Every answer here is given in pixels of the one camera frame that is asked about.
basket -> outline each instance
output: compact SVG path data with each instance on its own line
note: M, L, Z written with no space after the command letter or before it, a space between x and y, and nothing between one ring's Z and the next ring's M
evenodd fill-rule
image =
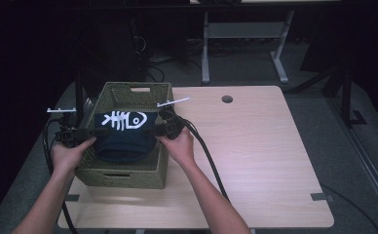
M95 114L112 110L157 112L157 103L167 100L173 100L170 84L107 82L82 125L93 129ZM166 185L168 159L169 153L159 142L145 159L122 164L97 159L90 147L75 173L88 186L162 189Z

forearm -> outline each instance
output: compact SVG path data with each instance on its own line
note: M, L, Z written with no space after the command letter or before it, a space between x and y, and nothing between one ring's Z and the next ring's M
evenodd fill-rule
M70 175L53 174L13 233L52 233L69 181Z
M196 165L183 167L212 233L249 233L245 221Z

navy blue cap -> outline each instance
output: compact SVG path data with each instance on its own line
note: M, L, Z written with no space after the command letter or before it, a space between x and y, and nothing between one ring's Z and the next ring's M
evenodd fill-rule
M108 128L108 136L94 143L96 157L112 163L131 163L147 157L156 138L145 131L154 128L157 112L111 111L94 116L95 128Z

table top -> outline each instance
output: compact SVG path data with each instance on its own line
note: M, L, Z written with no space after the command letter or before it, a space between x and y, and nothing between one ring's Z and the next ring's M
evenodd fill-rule
M251 228L330 227L334 219L278 87L173 88L175 111L208 146L228 196ZM225 103L223 96L233 101ZM195 157L217 187L201 145ZM67 202L78 228L208 228L192 187L169 160L165 189L88 187L75 178ZM58 225L67 227L61 215Z

floor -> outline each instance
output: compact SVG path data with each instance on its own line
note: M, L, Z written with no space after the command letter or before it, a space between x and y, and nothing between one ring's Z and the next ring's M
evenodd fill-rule
M277 41L238 40L225 44L214 43L209 58L209 86L279 86L288 90L317 75L300 71L308 45L288 43L284 47L282 62L289 82L278 80L269 52ZM154 60L165 59L159 52ZM201 56L195 51L190 61L169 60L148 71L152 77L170 82L173 87L202 86ZM336 103L340 95L326 98L321 94L325 81L311 86L299 94L285 95L288 107L307 149L310 160L324 193L332 198L328 204L335 223L326 229L257 229L256 233L378 233L378 195L366 175L348 130L337 115ZM71 108L74 104L73 85L67 88L57 107ZM363 151L368 154L378 171L378 113L368 95L353 84L352 109L360 111L367 125L353 126ZM0 207L0 233L10 233L30 209L48 180L41 138L21 168L17 179ZM135 230L79 229L79 233L134 233ZM69 233L56 226L55 233ZM147 230L145 233L188 233L187 230Z

